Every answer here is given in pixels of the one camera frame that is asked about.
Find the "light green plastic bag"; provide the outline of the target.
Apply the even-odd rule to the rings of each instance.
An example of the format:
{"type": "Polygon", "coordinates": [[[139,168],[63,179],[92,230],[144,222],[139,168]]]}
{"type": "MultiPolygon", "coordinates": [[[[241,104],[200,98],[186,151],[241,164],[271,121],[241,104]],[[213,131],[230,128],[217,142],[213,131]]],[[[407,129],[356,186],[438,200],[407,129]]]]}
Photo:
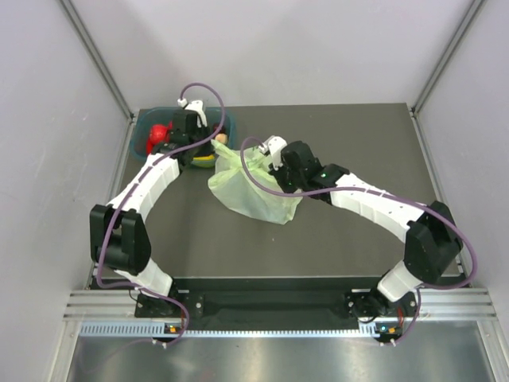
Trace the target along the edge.
{"type": "Polygon", "coordinates": [[[217,141],[212,145],[217,159],[208,188],[219,202],[233,212],[273,224],[294,218],[300,197],[280,197],[260,189],[246,175],[238,150],[217,141]]]}

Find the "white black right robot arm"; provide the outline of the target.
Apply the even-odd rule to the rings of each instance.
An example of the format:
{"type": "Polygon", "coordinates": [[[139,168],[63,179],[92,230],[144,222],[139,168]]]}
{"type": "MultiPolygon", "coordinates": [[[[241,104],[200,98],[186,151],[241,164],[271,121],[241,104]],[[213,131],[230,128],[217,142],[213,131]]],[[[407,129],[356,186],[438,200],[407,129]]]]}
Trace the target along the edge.
{"type": "Polygon", "coordinates": [[[408,292],[434,284],[463,248],[449,207],[440,201],[407,203],[369,185],[336,164],[322,165],[302,141],[272,136],[259,146],[270,159],[269,174],[283,193],[301,192],[385,228],[404,244],[404,256],[374,286],[364,307],[369,315],[396,310],[408,292]]]}

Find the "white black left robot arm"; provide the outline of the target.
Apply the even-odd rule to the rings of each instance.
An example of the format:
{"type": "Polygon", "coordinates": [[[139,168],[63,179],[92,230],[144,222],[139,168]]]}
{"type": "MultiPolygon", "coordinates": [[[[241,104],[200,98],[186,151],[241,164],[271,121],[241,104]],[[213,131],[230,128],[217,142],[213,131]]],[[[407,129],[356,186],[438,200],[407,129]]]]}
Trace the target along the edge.
{"type": "Polygon", "coordinates": [[[184,107],[174,111],[165,135],[152,146],[146,162],[126,188],[106,205],[90,211],[91,259],[97,283],[104,289],[136,287],[153,297],[153,306],[169,316],[180,308],[173,278],[152,259],[146,218],[164,191],[195,158],[211,155],[212,140],[222,131],[203,111],[184,107]]]}

